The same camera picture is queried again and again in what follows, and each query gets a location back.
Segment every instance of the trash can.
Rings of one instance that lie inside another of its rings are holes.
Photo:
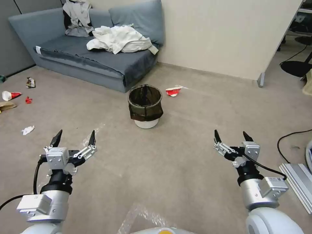
[[[140,85],[130,90],[128,96],[130,117],[140,128],[152,128],[163,115],[162,93],[151,85]]]

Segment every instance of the black cable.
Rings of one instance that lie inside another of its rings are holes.
[[[16,1],[15,1],[15,0],[13,0],[13,2],[15,3],[15,5],[16,5],[17,9],[19,10],[19,12],[20,12],[21,14],[23,14],[23,13],[21,12],[21,10],[20,10],[19,6],[17,5]]]
[[[274,173],[276,173],[276,174],[279,174],[279,175],[283,176],[283,177],[284,177],[283,180],[286,180],[286,179],[287,179],[287,176],[286,176],[284,173],[281,173],[281,172],[276,171],[276,170],[274,170],[274,169],[268,168],[268,167],[266,167],[266,166],[264,166],[264,165],[258,163],[257,161],[253,160],[251,157],[247,156],[246,154],[245,154],[245,157],[246,157],[247,159],[249,159],[250,161],[252,161],[254,164],[258,165],[259,167],[262,167],[263,169],[266,169],[266,170],[268,170],[268,171],[271,171],[271,172],[274,172]]]
[[[312,129],[309,129],[309,130],[306,130],[306,131],[301,131],[301,132],[293,132],[293,133],[290,133],[290,134],[287,134],[287,135],[285,135],[285,136],[282,136],[278,141],[277,141],[277,150],[279,151],[279,154],[283,157],[283,159],[285,159],[285,161],[287,162],[287,163],[290,163],[290,161],[288,161],[286,158],[285,158],[285,156],[282,154],[282,152],[280,151],[280,141],[282,140],[282,139],[284,139],[285,137],[288,137],[288,136],[291,136],[291,135],[293,135],[293,134],[297,134],[297,133],[306,133],[306,132],[310,132],[310,131],[312,131]]]
[[[32,186],[33,186],[33,193],[34,194],[38,194],[37,193],[37,179],[38,179],[39,167],[40,167],[41,164],[42,164],[42,162],[39,160],[38,164],[36,166],[35,175],[33,177],[33,185]]]
[[[15,200],[15,199],[18,199],[18,198],[22,198],[23,196],[25,196],[27,194],[23,194],[23,195],[18,195],[18,196],[15,196],[15,197],[12,197],[10,198],[9,200],[7,200],[5,203],[3,203],[1,206],[0,206],[0,210],[6,205],[8,204],[9,202]]]
[[[304,48],[303,50],[300,50],[297,54],[295,54],[295,55],[291,56],[289,59],[287,59],[287,60],[281,62],[280,65],[281,65],[282,63],[287,62],[288,60],[292,59],[293,57],[297,56],[298,54],[300,54],[301,52],[303,52],[307,47],[308,47],[308,45],[306,45],[305,48]]]

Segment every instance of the pile of clothes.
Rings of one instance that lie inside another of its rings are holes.
[[[94,36],[87,43],[87,49],[104,49],[117,54],[120,51],[132,53],[139,50],[150,50],[156,54],[158,49],[153,46],[149,38],[145,38],[132,25],[101,26],[94,29],[91,24],[89,9],[91,4],[83,0],[66,0],[63,6],[65,34],[69,36]]]

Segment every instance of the gray partition wall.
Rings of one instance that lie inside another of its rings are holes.
[[[11,75],[34,65],[13,30],[8,17],[21,13],[62,7],[61,0],[2,0],[0,7],[0,75]]]

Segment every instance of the gray sofa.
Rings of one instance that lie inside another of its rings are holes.
[[[161,11],[161,1],[154,0],[132,7],[110,9],[109,12],[90,9],[89,14],[94,28],[134,23],[134,28],[145,37],[150,37],[159,48],[163,44],[163,18],[159,8]],[[131,11],[140,12],[147,19],[131,19]],[[157,62],[157,55],[149,50],[116,55],[103,50],[88,51],[86,43],[93,37],[65,35],[62,8],[12,16],[9,21],[37,66],[120,92],[129,90]]]

